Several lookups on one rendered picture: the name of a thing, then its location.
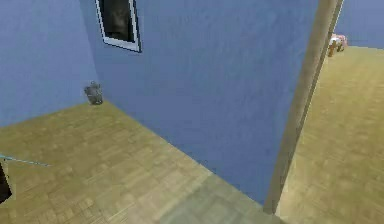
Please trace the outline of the pink bed with wooden legs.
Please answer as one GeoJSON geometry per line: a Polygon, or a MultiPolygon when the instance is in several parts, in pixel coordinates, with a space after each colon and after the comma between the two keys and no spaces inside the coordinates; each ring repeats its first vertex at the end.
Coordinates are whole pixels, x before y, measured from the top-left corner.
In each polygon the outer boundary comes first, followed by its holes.
{"type": "Polygon", "coordinates": [[[329,57],[332,57],[335,52],[342,52],[348,46],[348,39],[345,35],[332,34],[328,46],[329,57]]]}

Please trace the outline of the white framed dark picture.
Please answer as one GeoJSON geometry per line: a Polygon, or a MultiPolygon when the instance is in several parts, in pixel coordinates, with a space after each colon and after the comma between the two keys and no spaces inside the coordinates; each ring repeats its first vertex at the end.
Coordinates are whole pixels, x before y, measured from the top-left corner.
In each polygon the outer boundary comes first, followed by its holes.
{"type": "Polygon", "coordinates": [[[136,0],[95,0],[105,44],[141,52],[136,0]]]}

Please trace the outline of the small grey lumpy object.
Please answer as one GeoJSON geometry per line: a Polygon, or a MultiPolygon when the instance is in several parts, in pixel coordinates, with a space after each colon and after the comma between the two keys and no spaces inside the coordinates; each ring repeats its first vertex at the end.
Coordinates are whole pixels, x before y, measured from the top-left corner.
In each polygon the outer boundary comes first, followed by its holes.
{"type": "Polygon", "coordinates": [[[84,88],[84,93],[87,96],[88,102],[91,105],[101,105],[103,103],[101,85],[92,81],[84,88]]]}

